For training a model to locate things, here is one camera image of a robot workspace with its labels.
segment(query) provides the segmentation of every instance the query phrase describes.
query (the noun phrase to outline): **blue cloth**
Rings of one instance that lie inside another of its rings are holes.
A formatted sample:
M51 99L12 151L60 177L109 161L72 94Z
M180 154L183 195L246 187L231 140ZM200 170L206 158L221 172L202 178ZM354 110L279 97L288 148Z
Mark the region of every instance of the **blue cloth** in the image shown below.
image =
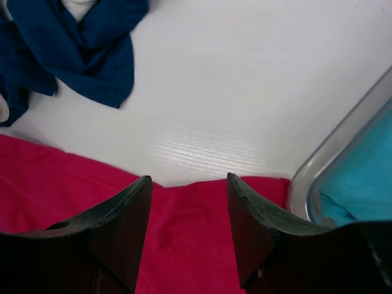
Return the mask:
M15 23L1 13L0 40L0 94L10 108L0 127L9 127L28 109L28 90L52 96L56 79L36 61Z
M322 214L337 225L392 220L392 102L322 182Z
M81 22L59 0L8 0L7 7L40 65L81 95L119 108L134 85L129 32L148 0L100 0Z

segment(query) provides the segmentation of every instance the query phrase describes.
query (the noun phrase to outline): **white object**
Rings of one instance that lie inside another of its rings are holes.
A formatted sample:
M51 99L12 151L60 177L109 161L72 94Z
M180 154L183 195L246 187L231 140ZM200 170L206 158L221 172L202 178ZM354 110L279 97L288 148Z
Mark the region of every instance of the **white object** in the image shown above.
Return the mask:
M390 0L154 0L120 110L60 83L11 129L164 185L291 177L392 65Z
M97 0L62 0L64 6L77 22L80 22L85 17L96 2Z
M7 101L0 94L0 123L6 122L10 117L10 108L7 105Z
M11 20L11 14L7 9L7 0L0 0L0 13L3 13L6 19Z

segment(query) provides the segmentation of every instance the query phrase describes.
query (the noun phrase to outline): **red fabric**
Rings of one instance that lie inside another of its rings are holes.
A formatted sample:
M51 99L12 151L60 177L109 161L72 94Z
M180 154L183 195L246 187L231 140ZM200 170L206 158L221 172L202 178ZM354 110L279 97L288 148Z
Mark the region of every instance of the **red fabric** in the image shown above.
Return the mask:
M0 135L0 230L46 228L104 201L136 179L94 160ZM244 180L285 206L288 180ZM225 188L224 179L171 188L154 184L137 294L242 293Z

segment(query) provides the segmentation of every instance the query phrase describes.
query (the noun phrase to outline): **white table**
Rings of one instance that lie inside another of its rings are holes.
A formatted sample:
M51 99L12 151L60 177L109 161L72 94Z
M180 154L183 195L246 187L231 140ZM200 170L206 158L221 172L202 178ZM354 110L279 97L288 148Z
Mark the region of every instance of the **white table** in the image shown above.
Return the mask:
M165 0L132 33L122 109L60 83L0 132L164 185L291 177L392 64L390 0Z

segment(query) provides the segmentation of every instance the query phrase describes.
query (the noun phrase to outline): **clear plastic container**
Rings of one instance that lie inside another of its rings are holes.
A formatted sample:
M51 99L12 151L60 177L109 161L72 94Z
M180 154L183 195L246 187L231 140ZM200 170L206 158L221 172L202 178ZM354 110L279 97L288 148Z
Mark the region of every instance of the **clear plastic container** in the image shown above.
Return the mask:
M292 179L287 207L299 217L334 227L322 216L318 187L328 172L368 132L375 120L392 107L392 67L337 125Z

